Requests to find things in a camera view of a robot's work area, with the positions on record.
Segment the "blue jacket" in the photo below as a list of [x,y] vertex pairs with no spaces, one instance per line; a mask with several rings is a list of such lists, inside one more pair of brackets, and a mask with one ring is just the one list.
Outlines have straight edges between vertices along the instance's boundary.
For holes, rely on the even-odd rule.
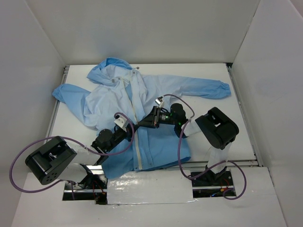
[[[141,75],[124,60],[107,58],[94,67],[87,76],[100,84],[89,92],[71,84],[62,84],[53,96],[66,103],[70,111],[86,126],[102,129],[114,128],[114,114],[125,113],[134,123],[152,110],[155,99],[163,94],[200,96],[220,99],[231,95],[228,84],[218,80],[197,79],[172,75]],[[170,97],[165,97],[165,108],[170,109]],[[127,146],[122,141],[111,152]],[[154,170],[178,163],[178,137],[173,125],[158,129],[139,128],[133,145],[124,153],[110,156],[102,168],[107,178],[115,178],[129,171]],[[186,141],[181,148],[182,162],[191,158]]]

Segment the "jacket zipper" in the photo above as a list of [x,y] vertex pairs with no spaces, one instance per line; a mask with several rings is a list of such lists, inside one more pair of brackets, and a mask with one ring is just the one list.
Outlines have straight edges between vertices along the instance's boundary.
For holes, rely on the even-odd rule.
[[[127,95],[127,92],[126,92],[126,89],[125,89],[125,86],[124,86],[124,82],[123,82],[123,79],[121,78],[122,80],[122,83],[123,83],[123,88],[124,88],[124,91]],[[129,73],[129,83],[131,84],[131,72]],[[133,93],[133,87],[131,85],[131,90],[132,90],[132,100],[133,100],[133,96],[134,96],[134,93]],[[138,118],[137,118],[137,115],[136,115],[136,112],[134,110],[134,106],[133,106],[133,102],[129,99],[128,95],[127,95],[127,98],[128,98],[128,101],[130,103],[130,105],[132,106],[132,109],[133,109],[133,113],[134,113],[134,117],[136,119],[136,121],[138,122]],[[139,170],[142,170],[142,161],[141,161],[141,154],[140,154],[140,151],[139,151],[139,137],[138,137],[138,131],[135,132],[134,134],[134,142],[135,142],[135,147],[136,147],[136,153],[137,153],[137,158],[138,158],[138,165],[139,165]]]

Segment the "robotic arm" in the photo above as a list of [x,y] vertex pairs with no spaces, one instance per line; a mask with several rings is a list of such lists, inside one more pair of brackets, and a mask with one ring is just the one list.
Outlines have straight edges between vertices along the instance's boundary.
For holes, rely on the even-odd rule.
[[[92,142],[92,147],[98,153],[108,153],[121,141],[131,141],[133,124],[134,131],[139,127],[158,128],[160,124],[174,125],[175,133],[180,137],[184,124],[188,121],[181,104],[172,104],[170,112],[162,108],[162,97],[156,99],[158,106],[137,124],[128,122],[123,116],[117,115],[114,132],[109,129],[100,131]],[[217,107],[187,124],[183,138],[202,131],[213,146],[208,166],[227,160],[230,143],[239,133],[238,126]],[[45,143],[26,158],[26,165],[32,170],[42,185],[49,184],[55,179],[70,180],[82,185],[90,185],[99,181],[98,176],[85,165],[100,165],[108,156],[99,156],[88,152],[78,145],[68,145],[64,139],[57,136]],[[226,170],[226,164],[221,164],[209,171],[207,178],[215,181]]]

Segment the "blue shirt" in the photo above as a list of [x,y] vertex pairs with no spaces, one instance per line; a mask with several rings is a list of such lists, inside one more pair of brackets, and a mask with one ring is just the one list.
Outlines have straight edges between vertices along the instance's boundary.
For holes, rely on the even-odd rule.
[[[92,92],[71,84],[62,84],[53,96],[66,103],[70,111],[86,126],[100,131],[114,128],[114,114],[125,113],[134,123],[150,113],[155,99],[164,94],[200,96],[221,99],[231,95],[228,84],[219,80],[197,79],[173,75],[141,75],[127,62],[107,58],[87,76],[100,84]],[[171,97],[165,97],[165,108],[170,109]],[[115,178],[129,171],[154,170],[177,165],[179,138],[173,125],[158,129],[140,127],[132,146],[124,153],[110,156],[102,168],[107,178]],[[111,153],[125,148],[124,140]],[[191,158],[187,142],[181,147],[182,162]]]

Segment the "fabric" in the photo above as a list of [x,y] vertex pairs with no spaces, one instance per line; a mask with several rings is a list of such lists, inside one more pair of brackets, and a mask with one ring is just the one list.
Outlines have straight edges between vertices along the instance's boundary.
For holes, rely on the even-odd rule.
[[[221,99],[231,95],[228,84],[218,80],[197,79],[173,75],[141,75],[124,60],[107,58],[94,67],[87,76],[100,84],[89,92],[71,84],[62,84],[53,96],[66,103],[70,111],[86,126],[98,132],[114,129],[114,114],[123,112],[134,123],[152,110],[155,99],[163,94],[200,96]],[[171,97],[164,97],[165,108],[170,109]],[[158,129],[139,128],[132,146],[124,153],[110,156],[102,168],[107,178],[115,178],[129,171],[154,170],[177,165],[178,137],[173,125]],[[111,153],[127,146],[122,141]],[[187,142],[181,147],[182,162],[191,158]]]

